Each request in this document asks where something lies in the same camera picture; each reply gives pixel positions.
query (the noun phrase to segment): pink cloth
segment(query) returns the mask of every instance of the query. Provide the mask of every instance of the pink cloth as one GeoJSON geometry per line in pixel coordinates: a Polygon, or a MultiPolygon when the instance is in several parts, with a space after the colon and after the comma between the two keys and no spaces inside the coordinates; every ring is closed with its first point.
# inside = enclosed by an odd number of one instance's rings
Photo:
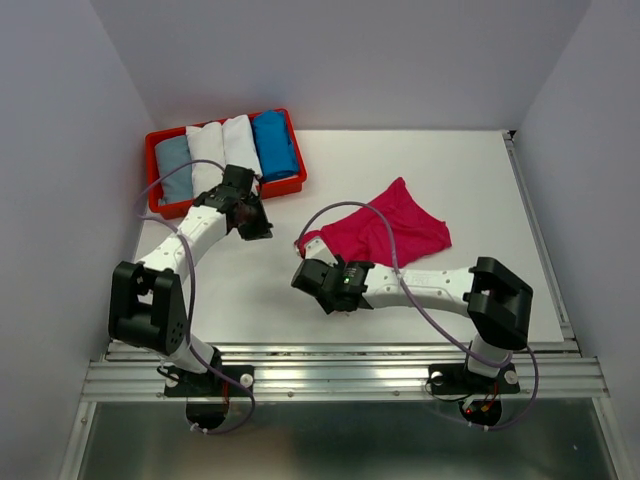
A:
{"type": "MultiPolygon", "coordinates": [[[[391,224],[400,267],[451,246],[446,223],[420,208],[402,177],[369,205],[377,208],[391,224]]],[[[302,239],[303,245],[318,236],[331,253],[340,255],[345,262],[369,261],[391,266],[389,235],[380,217],[368,208],[362,207],[336,223],[308,232],[302,239]]]]}

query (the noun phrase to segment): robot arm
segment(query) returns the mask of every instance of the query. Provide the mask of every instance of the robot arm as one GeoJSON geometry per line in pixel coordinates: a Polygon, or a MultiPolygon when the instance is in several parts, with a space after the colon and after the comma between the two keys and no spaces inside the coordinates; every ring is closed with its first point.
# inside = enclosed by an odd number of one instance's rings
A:
{"type": "MultiPolygon", "coordinates": [[[[189,244],[193,263],[234,228],[243,240],[271,238],[260,196],[252,191],[253,171],[234,165],[225,168],[222,183],[198,196],[178,233],[189,244]]],[[[166,357],[177,368],[207,372],[190,351],[217,368],[217,350],[189,332],[182,283],[189,275],[184,246],[176,233],[138,263],[121,262],[113,272],[109,334],[129,345],[166,357]]]]}
{"type": "MultiPolygon", "coordinates": [[[[401,270],[401,277],[424,308],[471,319],[478,334],[471,351],[502,363],[511,351],[527,346],[533,290],[493,258],[480,257],[471,268],[401,270]]],[[[413,306],[393,268],[371,262],[344,263],[324,242],[312,239],[291,285],[310,294],[328,314],[413,306]]],[[[465,372],[496,379],[500,368],[468,357],[465,372]]]]}

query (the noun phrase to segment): metal frame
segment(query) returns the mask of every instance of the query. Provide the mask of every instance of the metal frame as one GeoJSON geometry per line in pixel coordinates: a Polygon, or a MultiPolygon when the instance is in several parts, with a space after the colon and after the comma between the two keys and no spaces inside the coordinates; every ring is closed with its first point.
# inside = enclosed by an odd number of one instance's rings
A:
{"type": "MultiPolygon", "coordinates": [[[[505,132],[503,138],[564,337],[561,343],[532,345],[540,365],[539,397],[592,398],[616,476],[635,479],[600,364],[597,359],[581,356],[511,136],[505,132]]],[[[432,397],[425,391],[425,380],[430,365],[464,358],[448,344],[216,346],[225,364],[250,363],[256,367],[254,393],[258,402],[429,401],[432,397]]],[[[163,395],[164,381],[155,371],[158,363],[158,356],[152,352],[112,342],[102,359],[90,364],[60,480],[78,478],[98,402],[184,402],[163,395]]],[[[526,398],[533,385],[531,361],[528,355],[516,354],[514,363],[523,388],[518,397],[526,398]]]]}

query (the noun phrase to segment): folded towel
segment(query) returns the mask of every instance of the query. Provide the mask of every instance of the folded towel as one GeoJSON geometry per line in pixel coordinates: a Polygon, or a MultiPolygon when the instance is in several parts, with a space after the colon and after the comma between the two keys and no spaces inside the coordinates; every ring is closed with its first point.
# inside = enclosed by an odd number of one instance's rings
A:
{"type": "Polygon", "coordinates": [[[224,122],[222,124],[222,138],[227,165],[250,168],[258,177],[262,177],[249,117],[240,115],[224,122]]]}
{"type": "MultiPolygon", "coordinates": [[[[191,161],[186,135],[163,140],[156,145],[155,151],[158,173],[161,177],[191,161]]],[[[164,197],[160,201],[162,204],[191,200],[193,198],[191,166],[184,167],[165,178],[162,181],[162,191],[164,192],[164,197]]]]}
{"type": "MultiPolygon", "coordinates": [[[[204,127],[187,127],[187,141],[192,160],[213,160],[224,168],[222,125],[207,123],[204,127]]],[[[222,170],[209,163],[194,163],[191,172],[193,196],[211,190],[222,182],[222,170]]]]}
{"type": "Polygon", "coordinates": [[[292,177],[300,171],[283,112],[264,112],[253,119],[251,126],[265,181],[292,177]]]}
{"type": "MultiPolygon", "coordinates": [[[[400,267],[451,246],[447,224],[420,208],[407,191],[403,178],[397,178],[369,205],[378,209],[391,224],[400,267]]],[[[345,262],[369,261],[391,266],[387,229],[380,217],[368,208],[362,207],[342,220],[305,234],[302,244],[318,236],[331,253],[340,255],[345,262]]]]}

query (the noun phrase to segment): white wall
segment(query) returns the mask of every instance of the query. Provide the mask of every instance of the white wall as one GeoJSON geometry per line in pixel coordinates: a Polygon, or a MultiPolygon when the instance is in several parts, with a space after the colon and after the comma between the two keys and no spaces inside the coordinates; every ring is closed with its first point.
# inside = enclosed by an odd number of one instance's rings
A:
{"type": "Polygon", "coordinates": [[[516,136],[578,339],[640,454],[640,4],[594,0],[516,136]]]}
{"type": "Polygon", "coordinates": [[[153,124],[86,0],[0,14],[0,478],[57,478],[153,124]]]}
{"type": "Polygon", "coordinates": [[[588,0],[92,0],[164,127],[515,128],[588,0]]]}

